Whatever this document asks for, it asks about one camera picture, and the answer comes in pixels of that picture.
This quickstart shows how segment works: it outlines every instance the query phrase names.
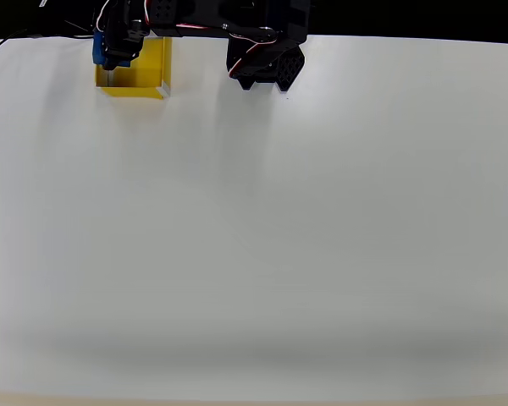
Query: white wire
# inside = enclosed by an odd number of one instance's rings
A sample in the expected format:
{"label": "white wire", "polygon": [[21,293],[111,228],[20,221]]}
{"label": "white wire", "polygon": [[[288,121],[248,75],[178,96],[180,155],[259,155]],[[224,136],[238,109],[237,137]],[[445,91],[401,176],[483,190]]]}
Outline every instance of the white wire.
{"label": "white wire", "polygon": [[108,5],[109,3],[109,0],[107,0],[104,4],[103,4],[103,7],[102,7],[102,10],[100,11],[100,15],[98,15],[98,18],[96,19],[96,28],[98,31],[100,32],[103,32],[102,29],[100,28],[100,18],[102,17],[103,15],[103,10],[105,9],[105,7]]}
{"label": "white wire", "polygon": [[229,33],[229,35],[233,36],[234,38],[237,38],[238,40],[247,40],[247,41],[250,41],[250,42],[254,42],[255,44],[258,44],[258,45],[274,44],[277,41],[277,39],[275,38],[274,40],[268,41],[268,42],[257,42],[257,41],[251,40],[250,38],[246,38],[245,36],[238,36],[236,34],[232,34],[231,32]]}
{"label": "white wire", "polygon": [[144,0],[144,6],[145,6],[145,21],[147,24],[149,24],[149,12],[147,11],[147,3],[149,2],[149,0]]}
{"label": "white wire", "polygon": [[[246,51],[246,53],[252,51],[255,47],[257,47],[258,45],[260,44],[254,44],[252,47],[248,48],[248,51]],[[234,66],[231,67],[231,69],[229,70],[229,77],[231,78],[232,74],[234,74],[234,69],[237,68],[237,65],[240,63],[240,61],[242,61],[243,58],[239,58],[237,59],[237,62],[234,63]]]}
{"label": "white wire", "polygon": [[193,25],[193,24],[177,24],[176,25],[179,28],[193,28],[195,30],[206,30],[209,27],[203,27],[201,25]]}

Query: white table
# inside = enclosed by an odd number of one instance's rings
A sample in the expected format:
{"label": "white table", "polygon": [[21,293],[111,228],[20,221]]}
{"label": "white table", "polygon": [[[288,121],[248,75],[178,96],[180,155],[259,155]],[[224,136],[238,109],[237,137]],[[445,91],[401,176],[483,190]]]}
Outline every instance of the white table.
{"label": "white table", "polygon": [[508,46],[313,37],[288,94],[225,51],[153,101],[0,49],[0,392],[508,393]]}

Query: cable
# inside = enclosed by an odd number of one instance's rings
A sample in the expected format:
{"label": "cable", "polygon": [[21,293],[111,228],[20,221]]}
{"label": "cable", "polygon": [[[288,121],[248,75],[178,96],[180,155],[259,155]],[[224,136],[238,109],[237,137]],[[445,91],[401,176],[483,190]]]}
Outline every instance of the cable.
{"label": "cable", "polygon": [[58,37],[58,38],[71,38],[72,40],[91,40],[94,38],[94,36],[68,36],[68,35],[65,35],[65,34],[61,34],[61,35],[58,35],[58,36],[55,36],[55,37]]}
{"label": "cable", "polygon": [[147,11],[148,9],[148,3],[149,3],[150,0],[144,0],[143,1],[143,4],[145,6],[145,21],[147,24],[150,24],[151,21],[149,20],[149,12]]}
{"label": "cable", "polygon": [[204,27],[202,25],[193,25],[193,24],[177,24],[176,27],[179,28],[193,28],[195,30],[208,30],[210,27]]}
{"label": "cable", "polygon": [[86,31],[86,32],[89,32],[89,33],[92,32],[92,31],[90,31],[90,30],[88,30],[86,28],[83,28],[80,25],[77,25],[75,23],[72,23],[71,21],[68,21],[66,19],[64,20],[64,23],[69,24],[69,25],[73,25],[75,28],[79,28],[80,30],[83,30],[83,31]]}
{"label": "cable", "polygon": [[26,31],[26,28],[24,28],[23,30],[16,31],[12,35],[10,35],[10,36],[6,36],[3,40],[0,41],[0,46],[3,45],[3,43],[5,41],[10,40],[11,38],[14,38],[15,36],[17,36],[19,34],[22,34],[25,31]]}
{"label": "cable", "polygon": [[100,15],[98,15],[98,18],[96,19],[96,28],[100,32],[103,32],[102,29],[100,28],[100,18],[102,17],[103,10],[105,10],[105,8],[108,5],[108,3],[109,3],[109,0],[106,0],[106,2],[102,6],[102,10],[100,11]]}
{"label": "cable", "polygon": [[231,32],[229,33],[229,36],[233,36],[234,38],[237,38],[238,40],[247,40],[250,42],[254,42],[257,45],[269,45],[269,44],[274,44],[277,41],[277,39],[275,38],[272,41],[258,42],[258,41],[251,40],[250,38],[246,38],[245,36],[238,36],[236,34],[232,34]]}
{"label": "cable", "polygon": [[[248,51],[246,51],[245,55],[246,55],[247,53],[249,53],[250,51],[253,51],[254,49],[256,49],[256,48],[257,48],[258,46],[260,46],[260,45],[261,45],[261,44],[254,44],[252,47],[250,47],[250,48],[248,49]],[[232,66],[232,67],[231,67],[231,69],[229,70],[229,77],[230,77],[230,78],[233,76],[235,68],[237,68],[237,65],[239,65],[240,61],[242,61],[242,60],[243,60],[243,58],[244,58],[244,57],[241,57],[241,58],[237,59],[237,62],[236,62],[236,63],[234,63],[234,66]]]}

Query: yellow box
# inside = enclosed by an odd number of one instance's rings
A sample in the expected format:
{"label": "yellow box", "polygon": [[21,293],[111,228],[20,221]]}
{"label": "yellow box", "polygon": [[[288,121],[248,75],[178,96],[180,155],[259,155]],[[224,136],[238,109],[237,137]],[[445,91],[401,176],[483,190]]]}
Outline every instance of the yellow box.
{"label": "yellow box", "polygon": [[171,45],[171,38],[146,38],[130,68],[107,71],[96,65],[96,87],[113,97],[169,97]]}

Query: open box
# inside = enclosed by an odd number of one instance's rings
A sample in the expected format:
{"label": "open box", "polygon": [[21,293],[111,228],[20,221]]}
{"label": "open box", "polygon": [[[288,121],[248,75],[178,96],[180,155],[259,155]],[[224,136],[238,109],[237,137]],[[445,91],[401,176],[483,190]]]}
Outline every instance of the open box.
{"label": "open box", "polygon": [[171,46],[171,38],[147,38],[130,68],[96,65],[96,87],[114,97],[169,97]]}

